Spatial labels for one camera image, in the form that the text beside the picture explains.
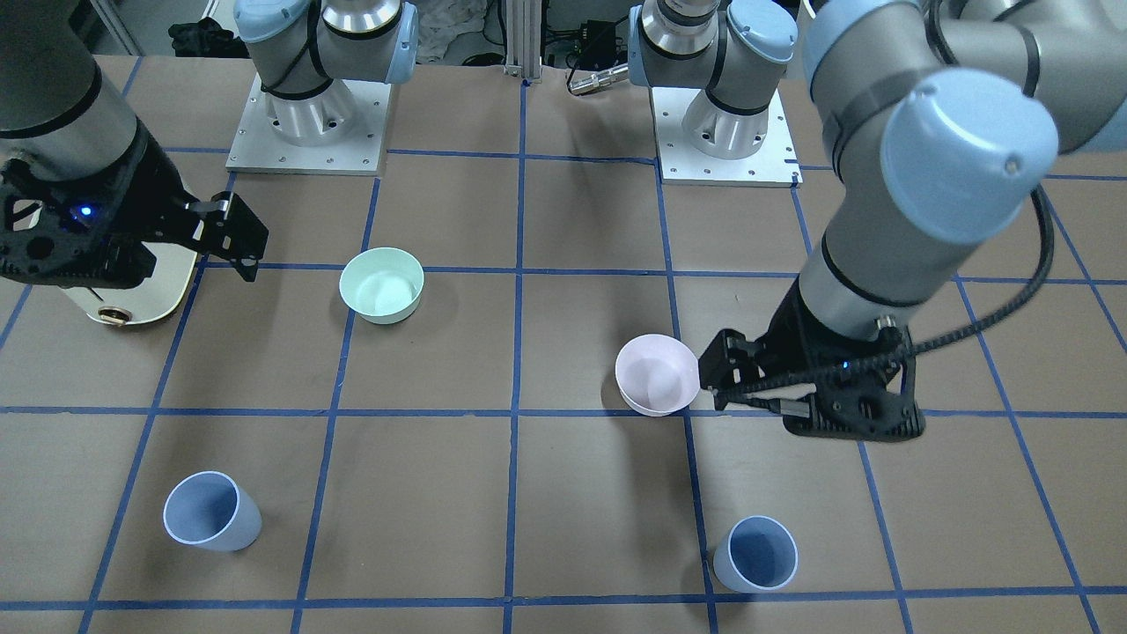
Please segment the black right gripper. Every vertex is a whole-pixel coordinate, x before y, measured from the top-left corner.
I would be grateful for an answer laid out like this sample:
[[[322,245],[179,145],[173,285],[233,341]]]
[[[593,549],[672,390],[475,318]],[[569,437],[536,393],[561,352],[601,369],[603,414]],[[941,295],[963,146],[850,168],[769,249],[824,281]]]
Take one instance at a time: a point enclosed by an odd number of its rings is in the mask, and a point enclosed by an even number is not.
[[[76,180],[46,181],[33,175],[27,159],[5,161],[5,278],[127,291],[156,273],[152,242],[214,255],[252,284],[269,229],[233,191],[208,200],[187,191],[142,123],[123,157]]]

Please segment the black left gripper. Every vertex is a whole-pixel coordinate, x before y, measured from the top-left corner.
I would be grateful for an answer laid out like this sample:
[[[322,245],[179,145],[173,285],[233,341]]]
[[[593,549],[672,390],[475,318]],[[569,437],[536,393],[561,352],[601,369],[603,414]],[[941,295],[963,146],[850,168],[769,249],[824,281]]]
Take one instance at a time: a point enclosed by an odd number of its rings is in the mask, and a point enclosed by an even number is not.
[[[784,418],[796,436],[907,441],[926,428],[919,412],[917,361],[902,358],[913,343],[906,328],[879,328],[876,340],[852,340],[822,325],[792,284],[766,333],[717,332],[699,358],[699,385],[711,389],[716,410],[753,407]],[[801,400],[761,393],[810,384]]]

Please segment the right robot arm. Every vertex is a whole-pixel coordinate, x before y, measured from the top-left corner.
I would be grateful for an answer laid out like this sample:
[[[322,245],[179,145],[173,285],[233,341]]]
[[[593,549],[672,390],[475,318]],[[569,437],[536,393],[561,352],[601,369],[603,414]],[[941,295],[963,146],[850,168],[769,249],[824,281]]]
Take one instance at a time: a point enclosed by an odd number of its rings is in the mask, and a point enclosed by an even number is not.
[[[70,32],[70,11],[3,3],[3,277],[130,291],[154,276],[154,247],[172,244],[254,282],[269,229],[233,191],[189,191]],[[259,79],[257,120],[289,148],[349,137],[361,108],[347,84],[406,84],[417,62],[407,1],[238,1],[234,17]]]

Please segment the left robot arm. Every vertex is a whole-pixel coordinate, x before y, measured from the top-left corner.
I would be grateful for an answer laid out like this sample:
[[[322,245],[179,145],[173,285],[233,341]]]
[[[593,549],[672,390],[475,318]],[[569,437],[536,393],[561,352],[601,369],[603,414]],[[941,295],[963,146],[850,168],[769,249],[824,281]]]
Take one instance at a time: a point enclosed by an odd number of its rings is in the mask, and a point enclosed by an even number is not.
[[[720,330],[699,358],[716,409],[767,409],[797,436],[921,436],[917,357],[1006,320],[1050,273],[1042,177],[1124,149],[1124,29],[1100,1],[820,1],[804,33],[773,1],[645,1],[629,20],[631,83],[700,89],[721,115],[760,119],[801,59],[845,196],[766,332]],[[915,342],[913,314],[1026,202],[1030,280]]]

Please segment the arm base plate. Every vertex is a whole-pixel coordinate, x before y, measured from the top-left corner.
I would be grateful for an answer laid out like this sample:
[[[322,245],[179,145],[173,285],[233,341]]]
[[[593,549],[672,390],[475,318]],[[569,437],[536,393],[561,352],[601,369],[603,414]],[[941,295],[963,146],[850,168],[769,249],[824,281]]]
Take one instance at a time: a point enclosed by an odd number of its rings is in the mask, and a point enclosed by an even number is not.
[[[780,92],[765,111],[721,111],[703,90],[653,87],[653,133],[662,181],[791,188],[804,184]]]
[[[378,177],[394,84],[336,80],[307,100],[282,100],[254,78],[225,167],[236,173]]]

